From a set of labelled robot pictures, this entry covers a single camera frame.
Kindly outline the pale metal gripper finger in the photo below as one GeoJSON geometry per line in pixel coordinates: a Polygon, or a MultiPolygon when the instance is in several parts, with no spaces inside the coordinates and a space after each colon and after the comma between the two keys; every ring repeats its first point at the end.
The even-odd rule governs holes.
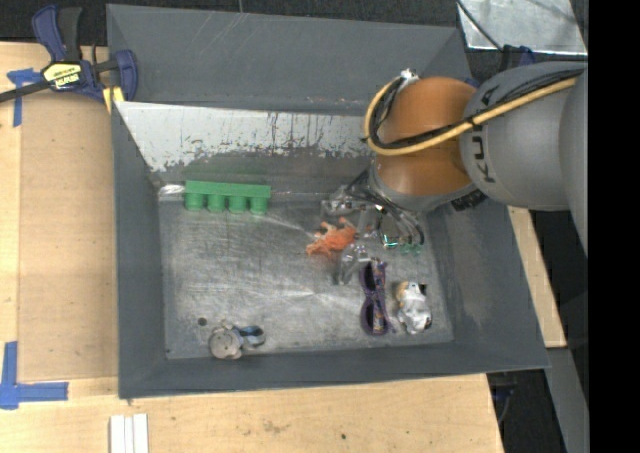
{"type": "Polygon", "coordinates": [[[357,249],[355,244],[348,245],[339,255],[334,283],[336,285],[346,285],[350,282],[358,262],[357,249]]]}
{"type": "Polygon", "coordinates": [[[367,266],[371,261],[371,256],[365,249],[356,249],[352,254],[352,266],[350,268],[350,276],[354,277],[360,273],[360,270],[367,266]]]}

